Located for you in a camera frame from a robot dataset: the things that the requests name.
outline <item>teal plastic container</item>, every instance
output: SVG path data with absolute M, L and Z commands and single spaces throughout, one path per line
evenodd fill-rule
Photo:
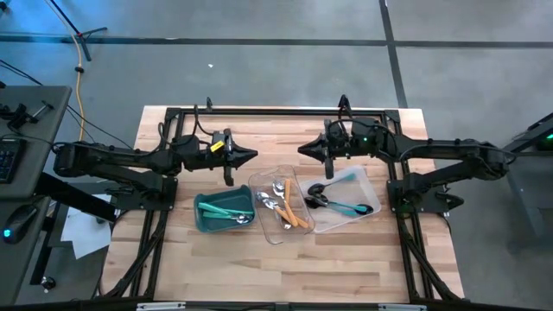
M 253 212 L 253 219 L 246 224 L 239 224 L 236 220 L 233 219 L 211 219 L 203 217 L 203 211 L 198 208 L 198 204 L 208 203 L 216 207 L 232 209 L 245 212 Z M 198 194 L 194 198 L 194 216 L 196 219 L 196 227 L 201 232 L 220 232 L 224 230 L 229 230 L 232 228 L 237 228 L 240 226 L 245 226 L 251 224 L 256 218 L 256 211 L 253 208 L 251 201 L 251 191 L 250 188 L 246 185 L 238 189 L 233 189 L 218 194 Z

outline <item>orange handle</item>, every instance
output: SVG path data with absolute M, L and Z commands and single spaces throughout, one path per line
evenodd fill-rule
M 297 219 L 296 216 L 294 216 L 294 213 L 292 212 L 292 209 L 290 208 L 290 205 L 288 205 L 288 199 L 290 197 L 290 179 L 286 179 L 284 181 L 284 206 L 286 206 L 286 213 L 288 214 L 288 217 L 290 218 L 290 224 L 293 226 L 297 226 Z
M 305 221 L 303 221 L 303 219 L 299 218 L 299 217 L 296 217 L 296 220 L 297 220 L 297 223 L 302 227 L 302 228 L 309 228 L 309 225 L 308 223 L 306 223 Z
M 283 211 L 282 209 L 280 209 L 280 207 L 277 207 L 275 206 L 275 211 L 284 219 L 286 219 L 286 221 L 288 221 L 290 224 L 292 223 L 292 221 L 290 221 L 290 218 L 288 217 L 288 214 Z

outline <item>yellow cable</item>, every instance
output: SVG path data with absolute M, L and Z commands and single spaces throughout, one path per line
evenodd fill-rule
M 50 4 L 48 0 L 44 0 L 44 2 L 48 5 L 48 7 L 55 13 L 56 16 L 58 16 L 58 19 L 63 23 L 63 25 L 66 27 L 68 34 L 71 36 L 71 39 L 73 39 L 73 43 L 75 44 L 75 48 L 77 48 L 77 54 L 79 56 L 79 64 L 77 65 L 78 68 L 82 68 L 82 55 L 80 54 L 80 48 L 79 43 L 77 43 L 77 39 L 75 39 L 75 36 L 73 35 L 73 32 L 67 22 L 63 19 L 63 17 L 58 13 L 58 11 Z M 80 115 L 82 118 L 80 119 L 80 133 L 79 133 L 79 140 L 83 140 L 83 136 L 85 133 L 85 110 L 83 109 L 83 103 L 80 100 L 80 72 L 77 72 L 77 85 L 75 87 L 75 97 L 77 98 L 77 103 L 79 103 L 79 109 L 80 109 Z

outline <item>computer mouse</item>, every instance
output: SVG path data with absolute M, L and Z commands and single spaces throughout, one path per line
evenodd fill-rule
M 6 221 L 2 237 L 7 244 L 19 243 L 27 234 L 30 224 L 35 219 L 38 208 L 33 204 L 19 206 Z

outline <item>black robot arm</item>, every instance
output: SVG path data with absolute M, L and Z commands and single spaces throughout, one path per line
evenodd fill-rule
M 351 132 L 345 123 L 351 123 Z M 409 173 L 401 181 L 391 182 L 394 198 L 417 203 L 430 189 L 452 182 L 477 178 L 497 180 L 506 175 L 514 155 L 490 143 L 473 139 L 417 140 L 398 135 L 370 117 L 350 117 L 324 121 L 324 132 L 313 142 L 298 148 L 298 152 L 325 163 L 328 179 L 334 177 L 334 160 L 352 156 L 376 156 L 384 162 L 401 162 L 409 158 L 460 160 L 446 168 L 427 174 Z M 445 193 L 448 207 L 462 204 L 462 199 Z
M 130 183 L 139 191 L 161 191 L 163 175 L 177 175 L 184 167 L 188 171 L 223 167 L 227 186 L 233 185 L 231 168 L 257 156 L 257 151 L 242 148 L 232 140 L 230 129 L 213 133 L 212 143 L 200 149 L 197 136 L 185 135 L 174 140 L 168 149 L 150 152 L 122 149 L 98 143 L 63 143 L 54 162 L 54 171 L 63 177 L 91 175 L 121 183 Z M 147 168 L 137 172 L 126 168 Z

